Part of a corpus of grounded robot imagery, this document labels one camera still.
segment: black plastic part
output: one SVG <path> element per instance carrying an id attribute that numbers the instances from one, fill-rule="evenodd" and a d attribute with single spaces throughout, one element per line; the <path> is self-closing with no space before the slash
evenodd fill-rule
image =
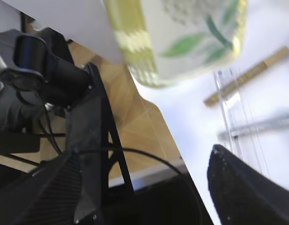
<path id="1" fill-rule="evenodd" d="M 79 156 L 62 156 L 0 190 L 0 225 L 72 225 L 81 194 Z"/>
<path id="2" fill-rule="evenodd" d="M 16 41 L 13 61 L 21 69 L 46 73 L 48 50 L 44 40 L 36 36 L 19 36 Z"/>
<path id="3" fill-rule="evenodd" d="M 222 225 L 289 225 L 289 191 L 215 145 L 209 190 Z"/>
<path id="4" fill-rule="evenodd" d="M 38 152 L 40 137 L 25 133 L 0 132 L 0 154 Z"/>
<path id="5" fill-rule="evenodd" d="M 19 91 L 38 91 L 45 102 L 65 108 L 71 107 L 88 93 L 93 86 L 91 76 L 76 67 L 63 36 L 55 35 L 52 49 L 58 42 L 67 48 L 62 54 L 64 60 L 50 52 L 45 41 L 33 35 L 17 38 L 14 52 L 14 64 L 17 68 L 7 68 L 0 79 Z"/>

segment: white table surface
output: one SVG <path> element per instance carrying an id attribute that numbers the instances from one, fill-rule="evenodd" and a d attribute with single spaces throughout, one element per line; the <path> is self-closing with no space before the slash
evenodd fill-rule
<path id="1" fill-rule="evenodd" d="M 289 44 L 288 2 L 249 2 L 245 46 L 231 67 L 244 72 Z M 203 104 L 203 100 L 216 91 L 213 75 L 203 75 L 163 90 L 151 90 L 137 82 L 136 86 L 142 97 L 159 107 L 214 224 L 221 224 L 207 186 L 210 153 L 218 143 L 217 134 L 225 128 L 219 105 L 207 108 Z M 289 91 L 289 61 L 246 86 L 254 116 L 266 117 L 281 109 L 289 110 L 289 98 L 283 89 Z M 265 156 L 270 178 L 289 189 L 289 151 L 282 152 L 277 140 L 272 141 L 272 151 Z"/>

